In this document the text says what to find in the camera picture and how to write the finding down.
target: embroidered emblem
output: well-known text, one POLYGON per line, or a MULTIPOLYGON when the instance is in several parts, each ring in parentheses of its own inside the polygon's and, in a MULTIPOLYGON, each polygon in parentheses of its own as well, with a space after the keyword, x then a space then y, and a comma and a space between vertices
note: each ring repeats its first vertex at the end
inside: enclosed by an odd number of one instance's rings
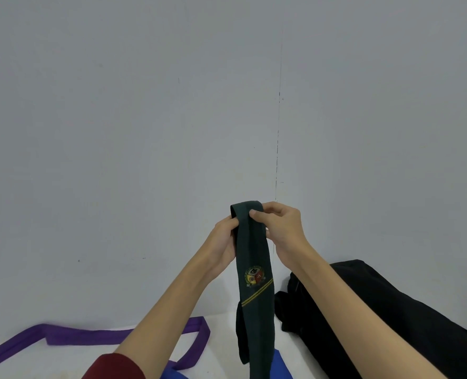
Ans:
POLYGON ((265 280, 265 273, 260 266, 253 266, 245 272, 244 275, 247 286, 257 286, 262 280, 265 280))

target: forearm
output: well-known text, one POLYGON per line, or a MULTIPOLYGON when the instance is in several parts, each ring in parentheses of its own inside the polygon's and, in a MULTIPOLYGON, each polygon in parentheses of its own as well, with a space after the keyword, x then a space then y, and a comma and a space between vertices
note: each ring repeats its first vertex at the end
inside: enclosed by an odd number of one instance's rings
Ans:
POLYGON ((445 378, 396 334, 310 246, 294 273, 364 379, 445 378))
POLYGON ((146 379, 159 379, 168 359, 207 286, 205 263, 188 262, 160 300, 116 349, 133 360, 146 379))

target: black bag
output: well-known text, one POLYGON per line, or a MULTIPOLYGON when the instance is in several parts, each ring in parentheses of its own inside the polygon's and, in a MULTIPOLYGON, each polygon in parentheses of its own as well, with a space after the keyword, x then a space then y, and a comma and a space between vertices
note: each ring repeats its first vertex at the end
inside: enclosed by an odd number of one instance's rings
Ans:
MULTIPOLYGON (((397 334, 449 379, 467 379, 467 330, 398 291, 360 260, 333 263, 348 286, 397 334)), ((282 330, 300 336, 330 379, 361 379, 355 366, 298 278, 275 295, 282 330)))

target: right hand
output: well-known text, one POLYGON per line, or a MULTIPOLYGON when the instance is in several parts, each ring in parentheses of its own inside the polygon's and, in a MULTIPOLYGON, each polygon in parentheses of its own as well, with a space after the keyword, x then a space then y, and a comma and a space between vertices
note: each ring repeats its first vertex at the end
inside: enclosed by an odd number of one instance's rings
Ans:
POLYGON ((274 242, 279 259, 295 271, 301 252, 312 249, 304 235, 300 210, 279 202, 268 202, 263 204, 263 212, 250 210, 249 216, 265 224, 267 238, 274 242))

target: yellow stripe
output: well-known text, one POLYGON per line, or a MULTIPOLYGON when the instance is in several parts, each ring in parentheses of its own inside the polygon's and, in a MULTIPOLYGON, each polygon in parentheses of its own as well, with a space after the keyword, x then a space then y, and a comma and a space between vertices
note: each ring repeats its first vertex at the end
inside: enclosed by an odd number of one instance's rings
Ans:
POLYGON ((244 307, 245 305, 247 305, 249 302, 251 302, 252 300, 256 299, 256 297, 258 295, 260 295, 263 291, 265 291, 267 289, 268 286, 270 286, 270 284, 274 282, 274 278, 271 278, 267 283, 265 283, 258 291, 256 291, 253 295, 251 295, 248 299, 246 299, 245 301, 243 301, 241 303, 242 307, 244 307))

